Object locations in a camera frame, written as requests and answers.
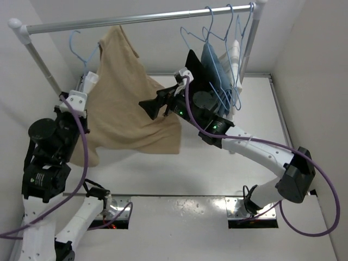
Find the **light blue wire hanger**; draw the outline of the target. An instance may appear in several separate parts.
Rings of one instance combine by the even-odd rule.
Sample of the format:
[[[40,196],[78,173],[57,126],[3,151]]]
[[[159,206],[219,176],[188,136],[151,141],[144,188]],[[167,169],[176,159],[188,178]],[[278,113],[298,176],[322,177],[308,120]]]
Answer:
[[[83,40],[77,40],[81,34],[80,30],[72,30],[69,35],[70,52],[82,63],[83,72],[88,73],[89,63],[100,49],[100,43],[96,43],[93,47]]]

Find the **beige t shirt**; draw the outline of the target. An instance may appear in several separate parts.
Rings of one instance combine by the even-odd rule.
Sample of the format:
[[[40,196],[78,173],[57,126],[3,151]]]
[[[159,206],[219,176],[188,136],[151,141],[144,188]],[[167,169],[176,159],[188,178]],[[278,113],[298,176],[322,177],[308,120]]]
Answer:
[[[99,41],[98,82],[88,94],[88,166],[100,163],[98,148],[136,150],[146,154],[178,154],[178,117],[159,114],[151,120],[138,105],[163,89],[151,78],[121,26],[111,27]]]

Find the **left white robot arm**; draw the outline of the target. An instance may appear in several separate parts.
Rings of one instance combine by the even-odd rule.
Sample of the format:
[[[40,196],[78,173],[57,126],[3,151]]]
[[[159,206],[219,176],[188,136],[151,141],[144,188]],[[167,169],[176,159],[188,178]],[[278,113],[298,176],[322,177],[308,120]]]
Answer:
[[[63,199],[71,171],[68,162],[80,134],[89,132],[86,102],[98,80],[97,74],[88,72],[81,91],[71,90],[66,102],[54,108],[56,119],[37,120],[28,129],[30,143],[24,161],[21,194],[23,222],[29,227],[23,232],[19,260],[74,260],[82,236],[111,201],[109,190],[94,185],[87,190],[81,207],[61,232],[55,232],[57,217],[54,213],[33,222]],[[68,107],[76,111],[82,131]]]

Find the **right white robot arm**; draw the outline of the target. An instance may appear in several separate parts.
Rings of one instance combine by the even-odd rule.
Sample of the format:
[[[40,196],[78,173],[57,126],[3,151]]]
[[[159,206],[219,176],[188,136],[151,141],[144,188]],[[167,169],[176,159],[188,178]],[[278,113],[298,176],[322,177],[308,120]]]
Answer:
[[[238,153],[264,166],[276,175],[276,178],[263,184],[254,185],[244,195],[240,211],[244,214],[256,215],[270,203],[288,200],[302,203],[315,177],[310,152],[299,147],[297,153],[255,142],[233,122],[216,114],[217,102],[212,95],[198,91],[189,95],[186,104],[184,93],[175,95],[175,87],[157,91],[151,100],[139,102],[139,106],[151,119],[156,119],[162,107],[165,115],[175,113],[177,116],[203,130],[199,136],[209,145],[229,152]]]

